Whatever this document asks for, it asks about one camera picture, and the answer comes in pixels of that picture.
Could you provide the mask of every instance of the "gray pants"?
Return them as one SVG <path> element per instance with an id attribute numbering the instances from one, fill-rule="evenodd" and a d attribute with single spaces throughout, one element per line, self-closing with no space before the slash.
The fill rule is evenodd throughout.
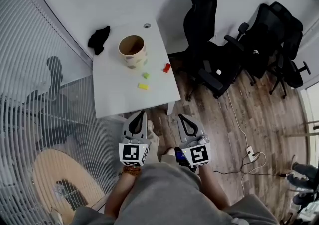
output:
<path id="1" fill-rule="evenodd" d="M 318 169 L 313 167 L 312 165 L 304 165 L 295 162 L 292 166 L 292 169 L 296 172 L 305 175 L 308 177 L 307 179 L 295 178 L 293 175 L 288 175 L 287 180 L 294 186 L 304 188 L 304 189 L 312 189 L 314 187 L 314 179 L 318 172 Z"/>

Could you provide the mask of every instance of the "wooden floor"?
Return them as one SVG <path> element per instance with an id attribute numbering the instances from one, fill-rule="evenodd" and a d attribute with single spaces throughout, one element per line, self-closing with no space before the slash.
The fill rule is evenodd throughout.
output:
<path id="1" fill-rule="evenodd" d="M 154 123 L 154 132 L 160 137 L 159 157 L 168 148 L 179 146 L 177 115 L 183 113 L 203 123 L 210 139 L 212 169 L 223 173 L 238 171 L 246 155 L 246 141 L 236 123 L 227 93 L 215 99 L 209 89 L 201 86 L 194 93 L 192 101 L 187 102 L 185 95 L 190 86 L 187 75 L 175 72 L 178 62 L 173 62 L 172 66 L 181 100 L 175 103 L 170 116 L 165 114 L 165 105 L 147 110 L 148 119 Z M 294 154 L 298 156 L 298 162 L 306 163 L 306 139 L 285 137 L 286 134 L 305 133 L 306 130 L 297 91 L 287 87 L 288 95 L 282 99 L 283 91 L 278 86 L 269 95 L 268 91 L 275 80 L 266 74 L 257 80 L 255 86 L 250 86 L 249 79 L 242 73 L 228 89 L 239 125 L 247 135 L 248 145 L 253 147 L 254 152 L 264 152 L 267 157 L 266 165 L 254 173 L 275 174 L 287 170 Z M 264 162 L 261 155 L 256 163 L 245 166 L 244 171 L 248 172 Z M 242 173 L 215 174 L 231 203 L 242 198 Z M 243 185 L 245 195 L 256 194 L 278 219 L 288 212 L 294 193 L 288 191 L 289 185 L 284 178 L 247 175 Z"/>

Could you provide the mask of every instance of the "person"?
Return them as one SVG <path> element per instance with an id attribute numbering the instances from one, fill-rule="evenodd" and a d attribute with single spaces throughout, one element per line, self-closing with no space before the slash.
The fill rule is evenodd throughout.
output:
<path id="1" fill-rule="evenodd" d="M 144 166 L 123 168 L 104 214 L 78 207 L 72 225 L 278 224 L 255 195 L 231 206 L 209 165 L 200 166 L 198 176 L 176 163 L 174 149 L 159 162 L 160 139 L 151 121 L 148 139 L 151 145 Z"/>
<path id="2" fill-rule="evenodd" d="M 299 164 L 293 162 L 291 169 L 299 174 L 305 175 L 308 179 L 294 177 L 293 173 L 287 175 L 287 180 L 290 184 L 309 190 L 314 190 L 319 183 L 319 170 L 312 165 Z"/>

